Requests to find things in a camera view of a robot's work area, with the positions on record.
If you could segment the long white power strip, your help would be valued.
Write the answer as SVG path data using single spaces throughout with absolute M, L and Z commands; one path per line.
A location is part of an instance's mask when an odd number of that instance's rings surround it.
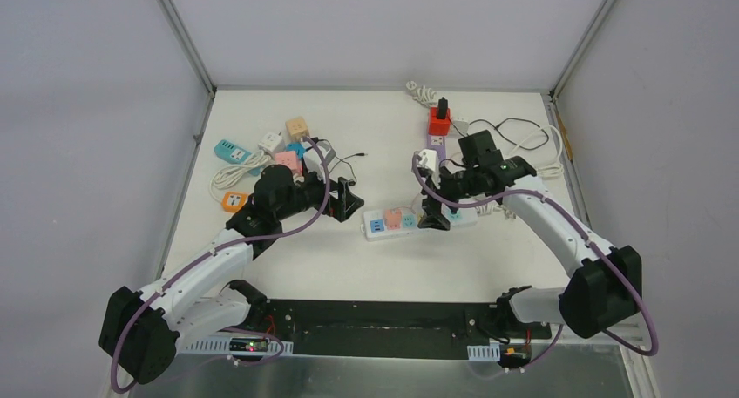
M 502 213 L 506 219 L 516 219 L 513 211 L 505 206 L 499 206 L 495 202 L 485 206 L 472 209 L 459 209 L 451 213 L 447 206 L 442 206 L 442 213 L 451 224 L 451 230 L 475 226 L 479 219 L 495 213 Z M 380 241 L 415 236 L 427 233 L 429 228 L 420 228 L 419 220 L 422 211 L 418 207 L 411 211 L 409 206 L 401 206 L 392 209 L 377 209 L 363 212 L 363 222 L 360 225 L 361 232 L 367 241 Z

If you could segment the small orange pink adapter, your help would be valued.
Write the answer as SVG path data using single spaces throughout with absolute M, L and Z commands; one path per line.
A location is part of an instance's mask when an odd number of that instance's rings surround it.
M 384 212 L 384 223 L 388 230 L 397 230 L 402 227 L 403 213 L 399 208 L 388 209 Z

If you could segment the light pink cube adapter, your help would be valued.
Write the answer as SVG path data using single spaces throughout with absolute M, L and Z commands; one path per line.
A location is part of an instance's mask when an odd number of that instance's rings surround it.
M 275 163 L 286 166 L 293 174 L 296 181 L 302 181 L 302 164 L 295 151 L 277 152 L 275 154 Z

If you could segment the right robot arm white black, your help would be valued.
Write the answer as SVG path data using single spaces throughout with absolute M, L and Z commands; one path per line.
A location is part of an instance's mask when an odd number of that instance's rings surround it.
M 453 212 L 504 206 L 549 248 L 569 279 L 564 287 L 504 293 L 494 314 L 501 334 L 514 337 L 529 323 L 541 322 L 591 338 L 640 312 L 641 257 L 631 246 L 614 246 L 572 216 L 535 168 L 520 156 L 504 157 L 489 132 L 464 137 L 459 146 L 463 162 L 455 172 L 433 150 L 413 154 L 411 170 L 424 196 L 420 227 L 449 230 L 444 206 Z

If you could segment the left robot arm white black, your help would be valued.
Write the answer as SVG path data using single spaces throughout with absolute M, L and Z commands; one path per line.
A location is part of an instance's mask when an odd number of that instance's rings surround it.
M 98 340 L 112 357 L 112 388 L 124 369 L 134 384 L 161 376 L 183 348 L 202 337 L 238 325 L 245 332 L 259 330 L 266 309 L 252 294 L 230 289 L 210 300 L 201 297 L 235 275 L 279 238 L 287 237 L 282 221 L 314 208 L 338 222 L 364 205 L 345 178 L 325 179 L 306 172 L 301 182 L 284 165 L 263 170 L 246 203 L 232 215 L 210 244 L 171 273 L 138 289 L 121 287 L 109 298 Z

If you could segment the blue plug adapter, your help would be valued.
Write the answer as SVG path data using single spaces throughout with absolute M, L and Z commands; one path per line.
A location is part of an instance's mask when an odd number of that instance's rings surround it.
M 286 150 L 295 152 L 297 158 L 302 159 L 306 152 L 306 147 L 302 143 L 295 142 L 286 145 Z

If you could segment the red cube socket adapter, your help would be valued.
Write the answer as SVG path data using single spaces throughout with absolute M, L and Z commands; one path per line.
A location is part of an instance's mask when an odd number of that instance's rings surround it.
M 431 136 L 447 136 L 451 128 L 451 110 L 431 107 L 427 133 Z

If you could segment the purple power strip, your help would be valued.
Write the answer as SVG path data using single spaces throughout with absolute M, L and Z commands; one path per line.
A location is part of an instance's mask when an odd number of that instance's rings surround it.
M 446 159 L 446 136 L 427 135 L 426 148 L 437 153 L 437 159 Z

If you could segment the beige cube adapter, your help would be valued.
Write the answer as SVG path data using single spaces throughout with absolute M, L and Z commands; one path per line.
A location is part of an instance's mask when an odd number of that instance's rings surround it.
M 285 122 L 286 130 L 292 142 L 299 142 L 303 138 L 310 137 L 308 124 L 304 117 L 298 116 Z

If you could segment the white cube adapter behind red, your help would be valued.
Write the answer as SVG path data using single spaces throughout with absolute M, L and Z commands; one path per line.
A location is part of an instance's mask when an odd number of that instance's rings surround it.
M 469 130 L 470 122 L 466 118 L 453 117 L 451 119 L 453 128 L 460 134 L 466 134 Z

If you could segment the orange power strip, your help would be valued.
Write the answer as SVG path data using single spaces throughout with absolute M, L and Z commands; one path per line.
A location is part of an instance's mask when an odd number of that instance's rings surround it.
M 248 201 L 249 194 L 244 192 L 226 192 L 220 202 L 225 212 L 238 212 Z

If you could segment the teal power strip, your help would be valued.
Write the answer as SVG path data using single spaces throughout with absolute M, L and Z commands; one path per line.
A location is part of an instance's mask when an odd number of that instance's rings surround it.
M 263 153 L 250 152 L 226 139 L 222 139 L 216 144 L 214 154 L 217 158 L 229 164 L 230 171 L 245 172 L 252 175 L 258 174 L 265 161 Z

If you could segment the black mounting base plate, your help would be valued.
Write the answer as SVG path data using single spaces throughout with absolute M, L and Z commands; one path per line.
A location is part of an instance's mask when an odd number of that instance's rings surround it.
M 520 323 L 494 303 L 266 300 L 239 328 L 270 333 L 306 356 L 466 360 L 469 347 L 549 340 L 553 329 Z

